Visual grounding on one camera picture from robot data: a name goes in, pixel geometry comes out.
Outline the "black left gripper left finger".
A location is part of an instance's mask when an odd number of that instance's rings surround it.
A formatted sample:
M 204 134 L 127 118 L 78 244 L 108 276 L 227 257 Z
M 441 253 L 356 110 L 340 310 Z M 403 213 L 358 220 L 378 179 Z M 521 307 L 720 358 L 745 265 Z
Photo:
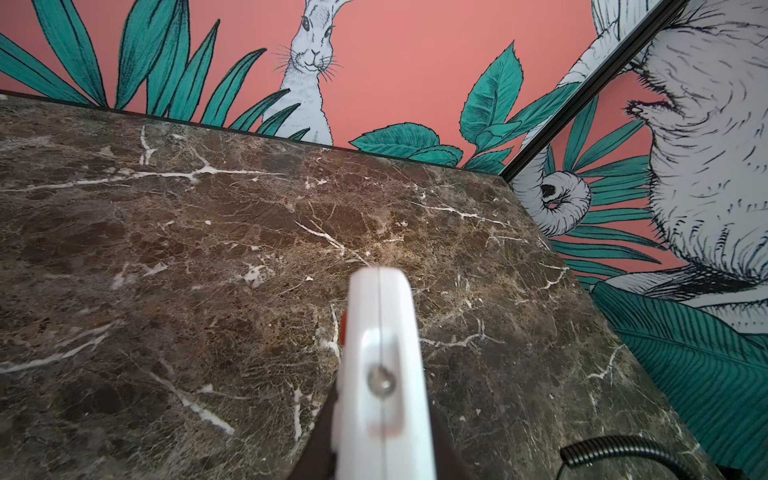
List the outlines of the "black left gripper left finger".
M 328 480 L 335 477 L 336 454 L 332 449 L 333 415 L 337 401 L 336 384 L 332 383 L 315 428 L 302 454 L 287 477 L 288 480 Z

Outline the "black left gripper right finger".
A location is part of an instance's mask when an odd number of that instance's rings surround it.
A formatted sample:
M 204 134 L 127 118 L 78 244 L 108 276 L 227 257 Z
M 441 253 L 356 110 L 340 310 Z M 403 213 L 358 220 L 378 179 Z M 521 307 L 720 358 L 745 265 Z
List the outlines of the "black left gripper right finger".
M 441 420 L 440 412 L 429 405 L 436 478 L 438 480 L 470 480 L 471 475 L 454 450 L 451 436 Z

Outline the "white remote control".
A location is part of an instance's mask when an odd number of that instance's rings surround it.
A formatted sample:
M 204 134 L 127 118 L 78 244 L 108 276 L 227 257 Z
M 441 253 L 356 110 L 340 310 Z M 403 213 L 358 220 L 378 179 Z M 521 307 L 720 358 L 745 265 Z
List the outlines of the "white remote control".
M 336 393 L 335 478 L 436 478 L 417 320 L 402 271 L 352 274 Z

